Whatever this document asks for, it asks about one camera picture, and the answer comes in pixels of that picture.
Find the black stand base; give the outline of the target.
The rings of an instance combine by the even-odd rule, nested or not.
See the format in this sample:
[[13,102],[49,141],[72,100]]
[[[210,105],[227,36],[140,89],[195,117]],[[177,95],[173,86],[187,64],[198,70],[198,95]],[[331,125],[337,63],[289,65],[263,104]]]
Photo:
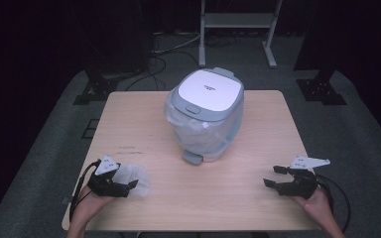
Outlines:
[[296,83],[306,101],[317,101],[323,105],[345,105],[342,95],[330,84],[333,69],[321,69],[315,78],[297,79]]
[[106,101],[109,94],[117,88],[118,81],[104,77],[98,70],[86,70],[87,84],[73,105],[87,105],[92,101]]

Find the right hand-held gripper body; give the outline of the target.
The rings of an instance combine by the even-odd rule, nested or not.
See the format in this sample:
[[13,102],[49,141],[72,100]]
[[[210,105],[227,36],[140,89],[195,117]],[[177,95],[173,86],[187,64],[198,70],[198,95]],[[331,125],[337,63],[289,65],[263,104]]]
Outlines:
[[310,198],[318,187],[318,179],[312,169],[329,164],[329,159],[297,156],[288,166],[292,170],[293,180],[291,182],[279,182],[277,192],[285,196]]

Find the white metal stand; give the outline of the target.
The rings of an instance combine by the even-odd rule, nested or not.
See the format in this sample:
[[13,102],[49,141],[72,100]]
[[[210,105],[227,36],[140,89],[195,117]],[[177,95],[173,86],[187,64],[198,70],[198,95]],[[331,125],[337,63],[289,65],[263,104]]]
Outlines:
[[210,13],[205,11],[206,0],[200,0],[198,65],[205,66],[205,32],[207,29],[267,29],[268,37],[262,42],[263,51],[270,68],[277,62],[271,50],[272,40],[284,0],[276,0],[271,13]]

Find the white trash can lid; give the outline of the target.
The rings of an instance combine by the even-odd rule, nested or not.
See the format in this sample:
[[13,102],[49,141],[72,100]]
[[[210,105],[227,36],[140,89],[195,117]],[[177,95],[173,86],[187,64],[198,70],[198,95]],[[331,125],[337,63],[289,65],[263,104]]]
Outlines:
[[232,107],[238,99],[242,83],[224,68],[199,69],[179,86],[179,97],[210,111],[220,112]]

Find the person's right hand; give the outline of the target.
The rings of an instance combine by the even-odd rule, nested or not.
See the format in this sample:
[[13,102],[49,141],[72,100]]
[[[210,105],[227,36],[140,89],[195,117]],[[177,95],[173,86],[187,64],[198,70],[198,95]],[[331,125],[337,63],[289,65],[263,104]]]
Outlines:
[[308,199],[294,196],[293,200],[315,221],[322,221],[332,217],[326,193],[320,187],[317,187],[313,195]]

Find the person's left hand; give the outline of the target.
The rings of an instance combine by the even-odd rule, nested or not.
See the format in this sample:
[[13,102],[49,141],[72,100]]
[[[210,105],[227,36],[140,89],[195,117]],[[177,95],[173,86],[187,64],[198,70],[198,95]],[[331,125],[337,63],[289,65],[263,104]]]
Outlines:
[[114,197],[98,196],[88,186],[85,186],[78,197],[74,216],[90,216],[96,215],[104,206],[114,201]]

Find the clear plastic bin liner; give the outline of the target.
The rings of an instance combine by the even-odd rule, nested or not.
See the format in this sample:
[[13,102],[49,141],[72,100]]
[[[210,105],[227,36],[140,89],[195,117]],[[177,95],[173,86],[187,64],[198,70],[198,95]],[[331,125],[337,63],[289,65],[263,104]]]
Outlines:
[[206,161],[216,160],[232,143],[240,129],[243,101],[237,104],[227,118],[209,122],[196,119],[176,108],[175,94],[175,89],[168,94],[164,114],[173,126],[178,143],[185,151],[204,157]]

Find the white tissue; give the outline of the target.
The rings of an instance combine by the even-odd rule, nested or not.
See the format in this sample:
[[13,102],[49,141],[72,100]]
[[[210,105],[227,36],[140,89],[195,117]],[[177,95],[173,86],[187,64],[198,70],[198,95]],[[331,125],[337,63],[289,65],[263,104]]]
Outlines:
[[150,192],[150,177],[141,166],[121,165],[112,179],[114,182],[122,184],[129,184],[136,180],[136,186],[129,192],[129,195],[134,198],[145,198]]

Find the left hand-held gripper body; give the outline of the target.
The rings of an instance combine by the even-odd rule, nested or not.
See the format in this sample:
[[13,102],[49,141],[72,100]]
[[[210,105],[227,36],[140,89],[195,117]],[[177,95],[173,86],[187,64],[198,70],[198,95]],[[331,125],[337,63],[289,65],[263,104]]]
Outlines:
[[113,180],[120,165],[109,156],[97,161],[97,166],[87,183],[88,187],[98,196],[127,197],[129,186]]

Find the dark floor socket plate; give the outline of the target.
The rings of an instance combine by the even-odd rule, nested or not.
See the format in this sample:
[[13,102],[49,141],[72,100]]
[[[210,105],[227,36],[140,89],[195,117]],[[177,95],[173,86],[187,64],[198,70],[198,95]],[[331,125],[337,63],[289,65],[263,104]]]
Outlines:
[[85,127],[84,131],[82,132],[81,138],[82,139],[92,139],[94,137],[96,129],[98,127],[98,123],[99,123],[98,119],[90,119],[88,121],[88,124]]

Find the grey pedal trash can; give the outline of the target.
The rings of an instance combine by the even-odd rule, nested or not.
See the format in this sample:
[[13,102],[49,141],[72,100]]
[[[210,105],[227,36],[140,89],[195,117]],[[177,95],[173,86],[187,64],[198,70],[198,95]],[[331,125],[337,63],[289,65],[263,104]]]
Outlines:
[[[187,115],[193,116],[194,118],[199,120],[205,119],[209,122],[216,122],[216,121],[223,120],[231,115],[232,111],[237,107],[237,104],[240,101],[243,101],[243,104],[244,104],[244,86],[243,86],[243,89],[240,91],[238,99],[234,102],[231,108],[225,111],[215,112],[215,111],[203,109],[199,106],[191,104],[185,101],[184,99],[180,98],[179,97],[180,84],[174,88],[176,90],[176,94],[174,95],[175,107],[178,108],[180,111],[186,113]],[[199,165],[203,162],[206,162],[206,163],[213,162],[213,161],[206,161],[204,157],[187,152],[184,149],[183,149],[183,159],[192,165]]]

